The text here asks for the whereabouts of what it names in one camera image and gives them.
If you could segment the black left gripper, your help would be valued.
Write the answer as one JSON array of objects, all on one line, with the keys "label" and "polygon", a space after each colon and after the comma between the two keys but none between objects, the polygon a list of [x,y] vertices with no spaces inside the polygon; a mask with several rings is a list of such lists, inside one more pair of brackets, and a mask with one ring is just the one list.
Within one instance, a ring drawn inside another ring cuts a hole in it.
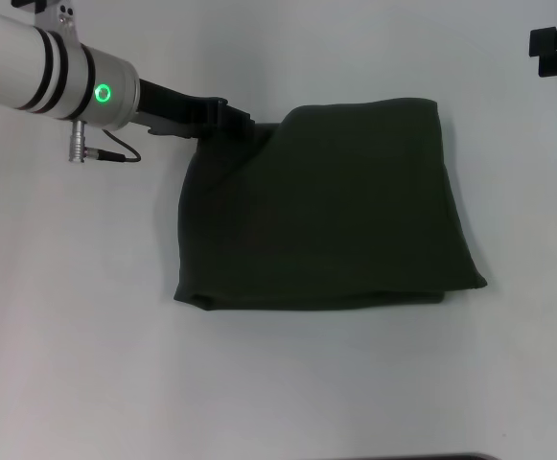
[{"label": "black left gripper", "polygon": [[131,121],[157,136],[199,139],[215,130],[249,132],[247,112],[217,98],[188,96],[167,87],[139,81],[139,101]]}]

